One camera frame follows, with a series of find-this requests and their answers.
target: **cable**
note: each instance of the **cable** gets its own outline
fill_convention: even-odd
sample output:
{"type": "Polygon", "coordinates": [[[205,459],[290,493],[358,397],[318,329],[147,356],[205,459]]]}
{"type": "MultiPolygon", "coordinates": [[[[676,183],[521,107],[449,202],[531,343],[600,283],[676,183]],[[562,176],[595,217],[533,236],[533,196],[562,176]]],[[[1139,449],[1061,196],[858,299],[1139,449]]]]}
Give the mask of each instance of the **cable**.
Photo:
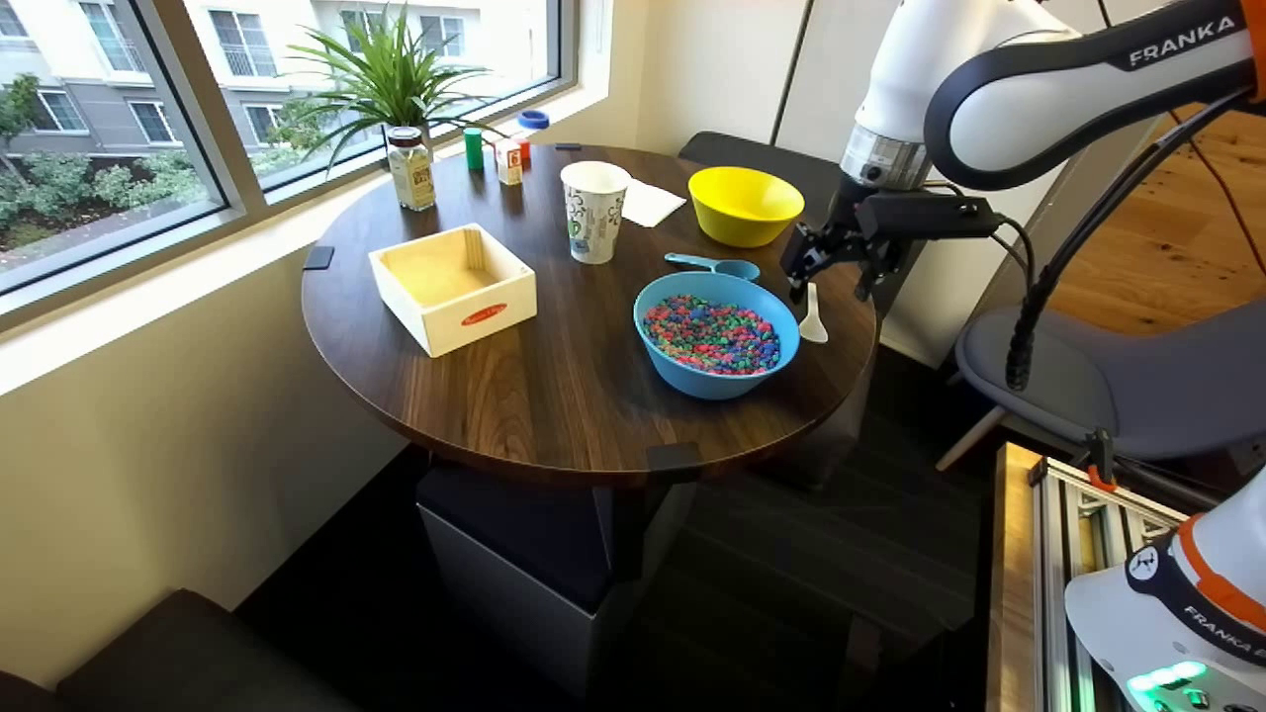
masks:
{"type": "Polygon", "coordinates": [[[1105,27],[1111,27],[1111,13],[1108,13],[1108,0],[1096,0],[1096,8],[1098,8],[1098,20],[1105,20],[1105,27]]]}
{"type": "Polygon", "coordinates": [[[1006,383],[1026,393],[1028,383],[1028,361],[1031,361],[1031,329],[1044,314],[1048,296],[1057,291],[1061,271],[1076,258],[1076,250],[1098,231],[1098,223],[1167,159],[1176,154],[1189,134],[1197,134],[1208,121],[1226,115],[1233,103],[1250,99],[1250,85],[1237,85],[1214,103],[1208,103],[1196,118],[1177,121],[1169,134],[1151,144],[1144,154],[1137,154],[1122,173],[1098,195],[1098,202],[1076,223],[1071,236],[1057,250],[1057,258],[1042,270],[1042,281],[1020,304],[1020,320],[1011,329],[1011,343],[1006,356],[1006,383]]]}
{"type": "Polygon", "coordinates": [[[994,232],[994,241],[1026,270],[1026,296],[1028,296],[1031,291],[1031,270],[1035,270],[1031,236],[1028,236],[1028,231],[1020,223],[1006,217],[1006,215],[998,215],[998,217],[999,217],[999,225],[1018,231],[1018,241],[1020,241],[1026,252],[1018,252],[1018,244],[999,241],[998,232],[994,232]]]}
{"type": "Polygon", "coordinates": [[[1230,204],[1230,217],[1233,217],[1242,241],[1250,244],[1253,261],[1257,261],[1257,271],[1266,271],[1266,258],[1262,258],[1262,250],[1257,250],[1257,236],[1253,236],[1250,223],[1242,217],[1237,196],[1230,195],[1226,176],[1224,176],[1218,166],[1204,154],[1197,144],[1189,144],[1189,154],[1196,154],[1196,159],[1209,169],[1209,176],[1218,183],[1224,202],[1230,204]]]}

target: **small bottle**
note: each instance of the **small bottle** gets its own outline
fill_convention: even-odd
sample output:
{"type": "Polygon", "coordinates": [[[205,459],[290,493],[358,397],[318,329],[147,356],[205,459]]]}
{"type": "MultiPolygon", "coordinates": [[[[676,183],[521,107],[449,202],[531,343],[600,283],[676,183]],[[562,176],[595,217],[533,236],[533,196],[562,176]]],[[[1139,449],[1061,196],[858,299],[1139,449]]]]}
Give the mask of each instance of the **small bottle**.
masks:
{"type": "Polygon", "coordinates": [[[468,169],[477,173],[481,169],[481,132],[468,128],[461,144],[468,144],[468,169]]]}
{"type": "Polygon", "coordinates": [[[521,169],[531,169],[531,134],[550,128],[547,109],[519,109],[519,128],[521,128],[521,169]]]}
{"type": "Polygon", "coordinates": [[[521,183],[521,144],[498,144],[498,183],[504,184],[521,183]]]}
{"type": "Polygon", "coordinates": [[[395,196],[406,208],[434,204],[434,173],[432,173],[432,144],[420,128],[387,128],[387,166],[395,183],[395,196]]]}

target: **window sill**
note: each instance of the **window sill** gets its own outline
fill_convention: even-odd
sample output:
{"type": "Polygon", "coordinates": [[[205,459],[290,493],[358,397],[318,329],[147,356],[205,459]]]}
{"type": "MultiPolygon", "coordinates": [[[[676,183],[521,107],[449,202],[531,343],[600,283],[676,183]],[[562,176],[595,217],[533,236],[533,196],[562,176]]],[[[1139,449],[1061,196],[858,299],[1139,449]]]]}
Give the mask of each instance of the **window sill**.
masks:
{"type": "MultiPolygon", "coordinates": [[[[596,99],[600,95],[572,85],[536,107],[558,121],[595,107],[596,99]]],[[[303,196],[294,196],[274,217],[241,225],[229,236],[208,241],[205,250],[180,252],[159,270],[93,287],[84,299],[0,332],[0,397],[37,383],[41,377],[75,362],[116,343],[118,337],[140,332],[265,266],[300,252],[327,231],[333,217],[341,217],[381,183],[387,183],[387,173],[364,169],[341,190],[314,190],[303,196]]]]}

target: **dark wooden tabletop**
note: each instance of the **dark wooden tabletop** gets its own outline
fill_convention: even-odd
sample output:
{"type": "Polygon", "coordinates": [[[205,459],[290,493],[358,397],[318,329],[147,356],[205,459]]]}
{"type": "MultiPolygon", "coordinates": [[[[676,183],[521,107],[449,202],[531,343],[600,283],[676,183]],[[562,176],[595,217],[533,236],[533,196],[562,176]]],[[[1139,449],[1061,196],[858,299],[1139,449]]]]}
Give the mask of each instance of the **dark wooden tabletop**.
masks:
{"type": "MultiPolygon", "coordinates": [[[[608,266],[565,252],[558,169],[606,159],[634,176],[688,195],[693,161],[614,147],[533,147],[521,184],[469,173],[461,154],[434,166],[439,204],[406,215],[391,184],[349,204],[318,250],[300,304],[320,361],[406,439],[498,469],[642,481],[732,469],[776,453],[823,424],[858,383],[879,320],[853,299],[853,270],[817,271],[831,343],[803,343],[794,362],[745,398],[699,402],[676,397],[643,361],[634,296],[666,271],[667,250],[737,258],[711,244],[684,202],[662,225],[622,225],[608,266]],[[448,225],[477,223],[536,271],[536,318],[432,361],[385,308],[366,252],[448,225]]],[[[761,261],[765,283],[782,287],[782,241],[741,252],[761,261]]]]}

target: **potted plant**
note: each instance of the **potted plant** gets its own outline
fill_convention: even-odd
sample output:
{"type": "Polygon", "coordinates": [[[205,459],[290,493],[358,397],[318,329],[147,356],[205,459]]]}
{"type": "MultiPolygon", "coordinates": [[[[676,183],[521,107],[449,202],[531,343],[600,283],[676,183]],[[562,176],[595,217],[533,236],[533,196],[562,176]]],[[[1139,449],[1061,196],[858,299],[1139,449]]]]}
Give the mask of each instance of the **potted plant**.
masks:
{"type": "Polygon", "coordinates": [[[432,208],[432,121],[455,107],[455,78],[469,68],[442,64],[439,46],[406,27],[406,13],[372,13],[349,22],[349,45],[327,30],[307,30],[314,45],[295,60],[327,72],[324,91],[303,103],[327,118],[307,151],[333,147],[336,159],[356,134],[381,132],[398,204],[432,208]]]}

